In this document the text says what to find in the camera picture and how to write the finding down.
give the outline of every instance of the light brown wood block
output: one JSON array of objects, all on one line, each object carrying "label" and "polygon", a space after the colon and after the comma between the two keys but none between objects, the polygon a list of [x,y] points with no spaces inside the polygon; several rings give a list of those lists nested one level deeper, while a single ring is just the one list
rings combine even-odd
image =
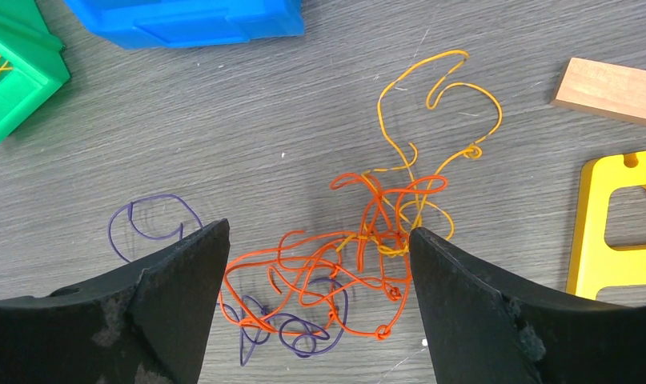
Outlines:
[{"label": "light brown wood block", "polygon": [[646,70],[571,58],[551,104],[646,126]]}]

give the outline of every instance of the blue plastic container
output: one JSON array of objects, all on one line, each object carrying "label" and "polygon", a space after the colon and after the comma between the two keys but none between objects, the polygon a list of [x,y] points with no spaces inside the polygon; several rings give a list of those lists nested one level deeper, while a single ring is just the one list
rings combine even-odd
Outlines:
[{"label": "blue plastic container", "polygon": [[65,0],[125,49],[211,46],[303,34],[301,0]]}]

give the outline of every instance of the gray wooden table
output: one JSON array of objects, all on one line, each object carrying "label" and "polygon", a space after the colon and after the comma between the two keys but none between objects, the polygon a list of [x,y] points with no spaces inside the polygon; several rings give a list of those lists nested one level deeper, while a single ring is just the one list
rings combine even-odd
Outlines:
[{"label": "gray wooden table", "polygon": [[[457,221],[453,242],[481,258],[562,290],[582,165],[646,149],[646,127],[548,105],[572,56],[646,69],[646,1],[304,0],[302,38],[135,52],[86,32],[60,0],[39,5],[66,44],[73,78],[0,145],[0,298],[46,295],[122,265],[107,221],[150,194],[182,196],[207,222],[229,218],[232,258],[275,246],[296,228],[356,228],[367,194],[333,192],[328,183],[399,161],[379,134],[379,92],[411,63],[445,50],[471,54],[453,81],[484,86],[504,106],[483,157],[452,164],[438,197]],[[484,97],[465,90],[436,112],[423,107],[452,63],[419,70],[386,100],[399,144],[421,149],[422,175],[496,118]],[[178,222],[176,209],[148,206],[142,219],[162,233]],[[447,227],[434,214],[426,224]],[[641,190],[613,195],[606,238],[646,242]],[[134,258],[162,246],[134,237],[124,222],[115,239]],[[277,299],[262,271],[237,277],[236,286],[265,303]],[[360,288],[351,296],[351,325],[395,310]],[[639,305],[646,287],[600,298]],[[302,360],[274,340],[241,368],[237,330],[217,314],[201,382],[433,382],[422,339],[411,297],[386,341],[344,336],[332,352]]]}]

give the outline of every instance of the purple string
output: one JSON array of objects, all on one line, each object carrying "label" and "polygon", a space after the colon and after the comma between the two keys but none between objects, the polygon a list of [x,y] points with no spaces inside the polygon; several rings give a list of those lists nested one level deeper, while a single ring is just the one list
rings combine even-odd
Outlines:
[{"label": "purple string", "polygon": [[[338,288],[341,288],[342,285],[337,282],[336,280],[332,278],[317,278],[315,280],[312,280],[308,283],[308,285],[311,284],[317,284],[320,282],[331,282],[335,285],[337,285]],[[346,290],[342,290],[342,294],[344,296],[344,309],[343,309],[343,315],[342,315],[342,324],[346,325],[346,321],[348,319],[348,294]],[[262,316],[267,316],[268,315],[268,309],[265,306],[262,306],[258,301],[256,301],[254,298],[251,296],[245,295],[242,297],[243,302],[245,301],[250,301],[254,303],[258,308],[259,312],[261,313]],[[236,322],[239,322],[240,320],[245,318],[245,310],[241,308],[240,310],[240,317],[238,317],[238,313],[228,304],[224,304],[224,307],[231,312],[233,315],[233,320]],[[326,348],[323,348],[321,350],[316,350],[318,347],[318,341],[327,341],[331,339],[330,334],[325,331],[324,328],[321,326],[318,326],[314,324],[313,322],[309,322],[307,320],[304,320],[298,316],[295,316],[293,314],[285,313],[285,312],[280,312],[277,314],[273,314],[270,316],[266,322],[271,324],[271,322],[276,319],[276,318],[286,318],[283,322],[283,324],[280,326],[278,329],[278,336],[280,339],[280,342],[285,346],[285,348],[289,349],[294,353],[296,356],[300,358],[309,358],[311,356],[317,356],[320,354],[324,354],[326,352],[329,352],[334,348],[338,343],[341,337],[343,336],[344,329],[341,329],[339,333],[337,334],[336,338],[332,341],[332,344],[327,346]],[[283,335],[283,332],[285,332],[285,327],[288,326],[291,323],[298,323],[300,324],[304,329],[305,332],[302,333],[301,335],[297,336],[292,343],[288,343],[287,340],[285,340],[285,337]],[[250,358],[252,357],[252,354],[255,351],[256,346],[261,346],[265,344],[268,341],[268,338],[271,336],[270,334],[266,334],[266,336],[259,340],[259,336],[261,335],[263,331],[261,329],[257,330],[254,339],[250,338],[250,336],[247,334],[247,331],[244,328],[240,328],[240,340],[239,340],[239,348],[240,348],[240,366],[245,366],[247,362],[249,362]],[[301,350],[300,348],[297,347],[297,344],[301,342],[304,339],[309,339],[311,341],[311,348],[310,350]],[[249,348],[247,349],[247,352],[245,353],[245,340],[247,340],[250,343]]]},{"label": "purple string", "polygon": [[155,241],[166,240],[168,238],[174,237],[176,234],[179,234],[179,240],[181,240],[183,238],[183,223],[182,222],[179,223],[179,226],[175,230],[173,230],[171,233],[166,234],[164,236],[150,236],[150,235],[144,234],[134,224],[134,219],[133,219],[133,216],[134,216],[134,204],[139,204],[140,202],[149,202],[149,201],[153,201],[153,200],[159,200],[159,199],[163,199],[163,198],[172,198],[172,199],[180,202],[183,205],[183,207],[186,208],[186,210],[188,212],[190,212],[191,215],[193,215],[193,218],[195,219],[195,222],[198,223],[198,226],[200,228],[203,227],[203,222],[200,221],[200,217],[195,213],[195,211],[193,211],[191,209],[191,207],[186,202],[183,201],[182,198],[180,198],[179,196],[177,196],[175,194],[157,194],[155,196],[149,196],[147,198],[140,198],[139,200],[135,200],[133,202],[130,202],[129,204],[127,204],[127,205],[123,206],[122,208],[120,208],[119,210],[115,211],[113,216],[110,217],[110,221],[108,222],[108,242],[110,243],[110,247],[112,247],[113,251],[115,251],[115,253],[122,260],[124,260],[125,262],[131,262],[131,260],[126,258],[125,255],[123,255],[118,250],[118,247],[115,246],[115,243],[113,242],[113,222],[115,221],[115,218],[117,218],[124,210],[127,210],[127,220],[129,220],[130,225],[132,226],[132,228],[134,228],[134,231],[137,234],[139,234],[140,236],[143,236],[144,238],[147,238],[148,240],[155,240]]}]

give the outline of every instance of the orange string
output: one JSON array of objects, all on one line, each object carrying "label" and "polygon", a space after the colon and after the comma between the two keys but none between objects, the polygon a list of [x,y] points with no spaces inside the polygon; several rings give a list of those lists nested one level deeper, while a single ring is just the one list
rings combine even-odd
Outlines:
[{"label": "orange string", "polygon": [[[419,156],[419,151],[414,144],[409,143],[415,155],[410,162],[407,160],[403,151],[391,139],[386,131],[386,127],[383,122],[381,102],[389,90],[393,89],[398,82],[407,77],[417,67],[452,55],[463,56],[463,59],[455,64],[431,89],[427,96],[427,108],[429,110],[434,110],[445,91],[458,86],[464,86],[473,90],[478,90],[480,93],[492,100],[498,112],[497,123],[483,137],[475,140],[465,149],[456,152],[445,160],[433,175],[424,178],[415,178],[411,167],[415,164]],[[346,332],[356,336],[365,336],[384,340],[391,335],[391,329],[398,321],[400,315],[403,313],[403,309],[405,308],[412,280],[410,261],[408,257],[410,230],[422,225],[423,209],[425,206],[430,206],[431,208],[438,210],[448,220],[451,229],[447,238],[449,239],[454,234],[455,223],[451,216],[439,208],[435,203],[429,201],[428,198],[444,190],[447,186],[447,179],[440,175],[445,166],[460,156],[470,159],[479,158],[483,153],[479,144],[491,134],[494,134],[502,123],[503,114],[499,102],[497,102],[494,96],[492,96],[488,91],[471,83],[453,82],[448,84],[437,94],[435,101],[432,101],[435,92],[445,81],[445,78],[455,70],[459,69],[467,59],[468,54],[462,50],[452,50],[424,59],[421,62],[416,63],[414,66],[411,66],[405,71],[405,73],[400,75],[394,82],[384,89],[379,96],[379,101],[377,102],[379,127],[381,128],[384,138],[386,138],[387,142],[391,144],[391,146],[393,146],[400,155],[404,165],[395,166],[393,168],[377,168],[373,171],[367,171],[362,174],[341,174],[336,179],[332,180],[330,183],[330,188],[332,190],[338,190],[345,186],[361,185],[370,192],[371,198],[363,209],[358,230],[340,230],[327,234],[309,236],[286,245],[286,242],[288,242],[290,237],[305,235],[305,231],[303,230],[293,230],[284,234],[284,236],[280,238],[277,247],[243,254],[232,262],[229,262],[223,278],[223,284],[233,299],[240,305],[240,307],[243,308],[246,313],[246,317],[239,319],[238,321],[231,318],[231,316],[226,312],[223,294],[220,292],[219,307],[228,322],[243,328],[259,329],[272,334],[278,333],[279,330],[268,323],[268,320],[282,311],[285,305],[293,296],[295,296],[302,307],[313,307],[324,304],[329,306],[329,319],[327,324],[323,327],[325,330],[329,329],[336,323]],[[411,182],[404,188],[384,189],[379,182],[379,179],[375,175],[371,174],[371,172],[387,172],[392,170],[406,170],[410,175]],[[406,195],[413,196],[413,199],[403,203]],[[410,219],[405,213],[405,210],[411,206],[416,209],[413,219]],[[404,223],[407,223],[410,226],[405,229],[403,227]],[[323,241],[323,245],[312,253],[295,255],[295,252],[301,246],[319,241]],[[343,252],[350,244],[354,244],[356,247],[355,271],[351,271],[343,266]],[[376,251],[373,252],[373,254],[377,255],[377,261],[379,264],[378,278],[374,276],[360,276],[365,267],[366,252],[369,250]],[[284,256],[283,252],[285,251],[291,251],[292,256]],[[403,259],[405,268],[404,276],[392,276],[387,273],[385,258],[394,257],[401,257]],[[267,315],[255,315],[231,285],[231,274],[235,271],[246,268],[265,268],[268,281],[274,292],[283,297],[277,308],[271,310]],[[309,282],[314,279],[316,271],[321,270],[324,271],[329,278],[337,280],[342,284],[342,286],[335,288],[336,286],[331,284],[331,291],[327,294],[320,294],[309,290]],[[288,279],[283,273],[295,274],[295,277],[293,279]],[[388,323],[380,324],[373,330],[357,330],[349,327],[347,324],[343,324],[339,318],[339,310],[335,306],[335,295],[356,285],[363,286],[369,290],[379,291],[386,296],[389,301],[398,302],[398,308]],[[299,336],[303,333],[289,330],[283,332],[283,334],[288,336]]]}]

